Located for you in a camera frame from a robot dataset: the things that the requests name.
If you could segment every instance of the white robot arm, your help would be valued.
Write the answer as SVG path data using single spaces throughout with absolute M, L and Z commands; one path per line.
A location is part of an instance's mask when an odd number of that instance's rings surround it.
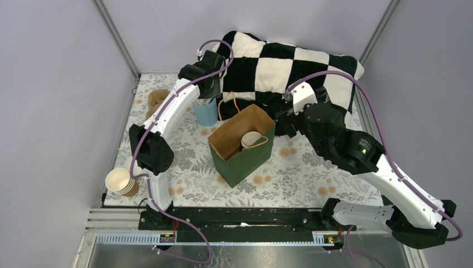
M 206 51 L 202 60 L 212 57 L 213 54 L 210 53 L 212 52 Z M 215 70 L 215 66 L 219 67 L 219 64 L 209 66 L 213 66 L 211 69 Z M 159 107 L 143 126 L 133 125 L 129 132 L 132 151 L 135 152 L 144 131 L 151 127 L 145 145 L 139 149 L 137 161 L 140 167 L 154 173 L 152 183 L 155 201 L 164 210 L 171 204 L 171 198 L 167 191 L 167 179 L 162 176 L 173 159 L 166 139 L 193 101 L 220 93 L 220 90 L 216 91 L 216 88 L 219 89 L 219 80 L 215 77 L 212 82 L 207 80 L 206 84 L 191 84 L 183 88 L 190 80 L 195 79 L 195 76 L 186 75 L 184 69 L 181 70 L 180 79 L 176 81 L 171 94 L 164 101 L 167 105 Z M 366 180 L 392 202 L 392 205 L 374 207 L 330 198 L 321 212 L 326 226 L 356 225 L 359 228 L 387 231 L 401 243 L 414 248 L 445 243 L 448 229 L 441 224 L 444 218 L 438 211 L 453 217 L 456 209 L 453 202 L 431 196 L 401 170 L 399 172 L 403 178 L 400 179 L 392 170 L 383 146 L 376 139 L 363 131 L 345 128 L 344 116 L 337 115 L 324 88 L 313 90 L 309 84 L 299 83 L 284 97 L 292 101 L 293 107 L 278 113 L 277 119 L 290 137 L 299 131 L 309 139 L 319 156 Z M 432 209 L 403 180 L 414 186 L 437 209 Z

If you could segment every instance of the blue cup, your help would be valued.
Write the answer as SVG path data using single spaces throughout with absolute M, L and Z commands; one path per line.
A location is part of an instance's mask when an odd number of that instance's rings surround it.
M 199 125 L 210 127 L 217 123 L 217 101 L 215 99 L 207 105 L 199 105 L 193 102 L 192 107 Z

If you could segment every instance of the table surface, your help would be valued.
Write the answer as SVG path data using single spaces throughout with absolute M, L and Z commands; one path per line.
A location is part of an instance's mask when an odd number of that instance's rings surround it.
M 124 166 L 131 158 L 128 129 L 144 122 L 148 94 L 155 89 L 171 90 L 176 79 L 175 74 L 141 76 L 115 167 L 129 169 Z M 175 157 L 167 172 L 174 206 L 321 208 L 330 197 L 382 205 L 376 188 L 318 157 L 301 135 L 275 137 L 271 158 L 232 189 L 216 172 L 207 142 L 220 125 L 200 126 L 192 107 L 188 107 L 173 130 L 167 142 Z M 349 128 L 361 130 L 356 104 Z M 137 206 L 148 197 L 144 181 L 139 181 L 139 186 L 138 194 L 131 198 L 108 192 L 104 205 Z

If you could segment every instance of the black and white checkered fabric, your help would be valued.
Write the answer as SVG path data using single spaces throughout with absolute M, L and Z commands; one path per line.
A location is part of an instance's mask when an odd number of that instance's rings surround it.
M 290 44 L 267 42 L 249 33 L 232 31 L 223 38 L 234 51 L 234 59 L 226 70 L 221 84 L 223 97 L 234 92 L 240 109 L 252 103 L 260 107 L 284 106 L 282 95 L 295 81 L 318 71 L 337 70 L 359 79 L 364 72 L 362 65 L 352 56 L 329 55 L 325 52 L 303 49 Z M 214 51 L 226 58 L 227 46 L 218 44 Z M 321 86 L 333 102 L 345 112 L 345 122 L 351 120 L 351 107 L 355 93 L 351 81 L 338 75 L 324 75 L 307 81 L 315 90 Z M 222 104 L 222 115 L 229 118 L 236 114 L 229 96 Z

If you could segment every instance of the gray wall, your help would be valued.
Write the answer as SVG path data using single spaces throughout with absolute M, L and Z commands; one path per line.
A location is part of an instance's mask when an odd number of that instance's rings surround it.
M 430 268 L 471 267 L 472 11 L 471 0 L 401 1 L 361 79 L 399 166 L 458 205 L 465 237 L 425 250 Z
M 92 1 L 0 1 L 0 266 L 72 264 L 133 82 Z
M 390 0 L 104 2 L 141 72 L 176 72 L 231 30 L 359 58 Z

